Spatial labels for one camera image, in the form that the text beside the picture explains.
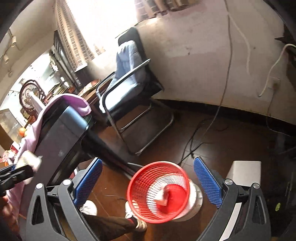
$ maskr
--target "sneaker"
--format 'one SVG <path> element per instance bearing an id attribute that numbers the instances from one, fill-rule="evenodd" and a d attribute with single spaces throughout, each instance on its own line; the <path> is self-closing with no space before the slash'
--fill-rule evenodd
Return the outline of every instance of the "sneaker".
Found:
<path id="1" fill-rule="evenodd" d="M 136 232 L 145 232 L 147 230 L 147 223 L 141 219 L 139 219 L 131 210 L 131 207 L 128 202 L 125 203 L 126 216 L 125 218 L 134 217 L 137 220 L 137 226 L 135 228 Z"/>
<path id="2" fill-rule="evenodd" d="M 83 204 L 83 206 L 80 208 L 80 212 L 87 215 L 96 216 L 98 213 L 98 209 L 96 208 L 96 205 L 93 201 L 87 200 L 85 204 Z"/>

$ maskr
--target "wall-mounted light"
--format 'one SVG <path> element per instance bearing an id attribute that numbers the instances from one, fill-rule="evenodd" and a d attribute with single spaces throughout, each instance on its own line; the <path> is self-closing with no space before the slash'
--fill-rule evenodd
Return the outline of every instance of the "wall-mounted light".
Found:
<path id="1" fill-rule="evenodd" d="M 6 54 L 3 55 L 4 63 L 7 64 L 9 62 L 9 58 Z"/>
<path id="2" fill-rule="evenodd" d="M 15 45 L 17 45 L 17 37 L 12 36 L 11 37 L 11 47 L 14 47 Z"/>
<path id="3" fill-rule="evenodd" d="M 64 85 L 65 85 L 67 88 L 69 88 L 69 87 L 70 87 L 67 81 L 66 81 L 66 82 L 64 82 Z"/>
<path id="4" fill-rule="evenodd" d="M 13 75 L 13 70 L 9 69 L 8 70 L 8 77 L 10 78 Z"/>

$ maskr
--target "electrical cable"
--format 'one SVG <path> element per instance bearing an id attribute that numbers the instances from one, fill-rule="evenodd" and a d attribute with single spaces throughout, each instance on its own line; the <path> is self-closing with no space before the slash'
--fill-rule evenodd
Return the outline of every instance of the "electrical cable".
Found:
<path id="1" fill-rule="evenodd" d="M 267 88 L 267 84 L 268 84 L 269 78 L 270 78 L 270 74 L 271 74 L 271 72 L 272 72 L 272 69 L 273 69 L 273 68 L 278 64 L 278 62 L 281 60 L 281 58 L 282 58 L 282 56 L 283 56 L 283 54 L 284 54 L 286 48 L 289 47 L 289 46 L 296 48 L 296 46 L 295 46 L 294 44 L 286 44 L 286 45 L 283 47 L 283 49 L 282 49 L 282 51 L 281 51 L 281 53 L 280 53 L 280 55 L 279 55 L 279 58 L 278 58 L 277 61 L 273 64 L 273 66 L 270 68 L 270 70 L 269 70 L 269 72 L 268 72 L 268 74 L 267 74 L 267 78 L 266 78 L 265 86 L 264 86 L 262 92 L 258 95 L 258 97 L 261 97 L 261 96 L 263 95 L 263 93 L 265 92 L 265 90 L 266 90 L 266 88 Z"/>
<path id="2" fill-rule="evenodd" d="M 242 38 L 244 39 L 244 41 L 245 41 L 245 43 L 247 45 L 248 54 L 247 54 L 246 69 L 247 69 L 248 75 L 250 75 L 250 58 L 251 58 L 251 46 L 250 46 L 250 43 L 249 43 L 247 37 L 245 36 L 245 34 L 241 31 L 241 29 L 239 28 L 239 26 L 236 24 L 236 22 L 234 21 L 233 17 L 230 15 L 229 12 L 228 12 L 228 16 L 229 16 L 231 22 L 236 27 L 237 31 L 240 33 L 240 35 L 242 36 Z"/>
<path id="3" fill-rule="evenodd" d="M 285 151 L 283 151 L 283 152 L 280 152 L 280 153 L 278 153 L 278 155 L 282 155 L 282 154 L 288 153 L 288 152 L 290 152 L 290 151 L 292 151 L 292 150 L 295 150 L 295 149 L 296 149 L 296 146 L 294 146 L 294 147 L 292 147 L 292 148 L 290 148 L 290 149 L 288 149 L 288 150 L 285 150 Z"/>
<path id="4" fill-rule="evenodd" d="M 221 130 L 219 130 L 219 129 L 216 129 L 215 131 L 222 132 L 222 131 L 225 131 L 225 130 L 227 130 L 228 128 L 229 128 L 229 126 L 226 126 L 225 128 L 223 128 L 223 129 L 221 129 Z"/>
<path id="5" fill-rule="evenodd" d="M 0 60 L 3 58 L 4 55 L 6 55 L 7 51 L 10 49 L 11 45 L 8 46 L 8 48 L 5 50 L 4 54 L 0 57 Z"/>
<path id="6" fill-rule="evenodd" d="M 269 109 L 270 109 L 270 107 L 271 107 L 271 104 L 272 104 L 272 101 L 273 101 L 273 99 L 274 99 L 274 95 L 275 95 L 276 91 L 277 91 L 277 89 L 274 89 L 274 92 L 273 92 L 273 94 L 272 94 L 271 101 L 270 101 L 269 106 L 268 106 L 268 108 L 267 108 L 267 114 L 266 114 L 266 119 L 265 119 L 265 120 L 266 120 L 266 126 L 267 126 L 267 128 L 268 128 L 269 130 L 271 130 L 271 131 L 273 131 L 273 132 L 275 132 L 275 133 L 283 134 L 283 135 L 285 135 L 285 136 L 290 136 L 290 135 L 288 135 L 288 134 L 286 134 L 286 133 L 283 133 L 283 132 L 280 132 L 280 131 L 275 131 L 275 130 L 271 129 L 271 128 L 269 127 L 269 125 L 268 125 L 268 117 L 270 117 L 270 115 L 269 115 Z"/>
<path id="7" fill-rule="evenodd" d="M 15 36 L 15 35 L 13 35 L 12 34 L 12 32 L 11 32 L 11 30 L 10 29 L 8 29 L 8 31 L 9 31 L 9 35 L 10 35 L 10 40 L 12 39 L 12 37 L 13 36 Z M 18 47 L 18 45 L 17 45 L 17 43 L 15 42 L 15 46 L 17 47 L 17 49 L 19 50 L 19 51 L 22 51 L 22 49 L 20 49 L 19 47 Z"/>
<path id="8" fill-rule="evenodd" d="M 125 200 L 125 201 L 127 201 L 127 199 L 125 199 L 124 197 L 120 197 L 120 196 L 118 196 L 118 195 L 104 195 L 105 197 L 117 197 L 117 200 Z"/>
<path id="9" fill-rule="evenodd" d="M 191 149 L 191 148 L 192 148 L 192 143 L 193 143 L 193 138 L 194 138 L 195 133 L 198 131 L 198 129 L 201 127 L 201 125 L 204 124 L 203 122 L 206 121 L 207 119 L 206 119 L 206 120 L 202 120 L 202 121 L 197 125 L 197 127 L 196 127 L 196 129 L 195 129 L 193 135 L 190 137 L 190 139 L 188 140 L 188 142 L 187 142 L 187 144 L 186 144 L 186 146 L 185 146 L 185 148 L 184 148 L 183 155 L 182 155 L 181 160 L 180 160 L 180 162 L 178 163 L 178 165 L 181 165 L 181 164 L 182 164 L 182 161 L 184 161 L 189 155 L 192 155 L 192 156 L 193 156 L 193 152 L 194 152 L 195 150 L 197 150 L 201 145 L 206 144 L 205 142 L 201 142 L 201 141 L 202 141 L 203 137 L 205 136 L 205 134 L 208 132 L 208 130 L 209 130 L 209 129 L 211 128 L 211 126 L 213 125 L 214 121 L 216 120 L 217 115 L 218 115 L 218 113 L 219 113 L 219 110 L 220 110 L 220 108 L 221 108 L 221 106 L 222 106 L 222 102 L 223 102 L 224 97 L 225 97 L 225 93 L 226 93 L 226 89 L 227 89 L 227 85 L 228 85 L 228 80 L 229 80 L 230 67 L 231 67 L 231 64 L 232 64 L 233 44 L 232 44 L 232 37 L 231 37 L 231 32 L 230 32 L 230 16 L 229 16 L 228 4 L 227 4 L 227 1 L 226 1 L 226 0 L 224 0 L 224 3 L 225 3 L 226 10 L 227 10 L 228 37 L 229 37 L 229 46 L 230 46 L 230 58 L 229 58 L 229 64 L 228 64 L 227 75 L 226 75 L 226 83 L 225 83 L 225 87 L 224 87 L 223 95 L 222 95 L 222 98 L 221 98 L 220 104 L 219 104 L 219 106 L 218 106 L 218 109 L 217 109 L 217 111 L 216 111 L 216 114 L 215 114 L 215 116 L 214 116 L 212 122 L 209 124 L 209 126 L 208 126 L 207 129 L 206 129 L 206 131 L 202 134 L 202 136 L 200 137 L 200 139 L 199 139 L 199 141 L 198 141 L 199 144 L 198 144 L 197 147 L 195 147 L 193 150 Z M 190 144 L 190 153 L 189 153 L 186 157 L 184 157 L 186 147 L 187 147 L 187 145 L 189 144 L 190 141 L 191 141 L 191 144 Z"/>

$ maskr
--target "red plastic basket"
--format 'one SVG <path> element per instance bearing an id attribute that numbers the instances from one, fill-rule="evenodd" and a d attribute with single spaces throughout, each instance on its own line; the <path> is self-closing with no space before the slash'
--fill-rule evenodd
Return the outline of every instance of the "red plastic basket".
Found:
<path id="1" fill-rule="evenodd" d="M 167 206 L 154 201 L 163 184 L 169 189 Z M 174 163 L 158 161 L 144 166 L 133 176 L 127 199 L 140 219 L 148 223 L 165 223 L 184 210 L 189 194 L 189 180 L 185 171 Z"/>

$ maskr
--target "window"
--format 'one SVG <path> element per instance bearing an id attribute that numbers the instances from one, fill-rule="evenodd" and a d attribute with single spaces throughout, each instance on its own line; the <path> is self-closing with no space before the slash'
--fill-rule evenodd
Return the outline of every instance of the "window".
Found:
<path id="1" fill-rule="evenodd" d="M 83 37 L 108 49 L 110 40 L 137 23 L 134 0 L 67 0 Z"/>

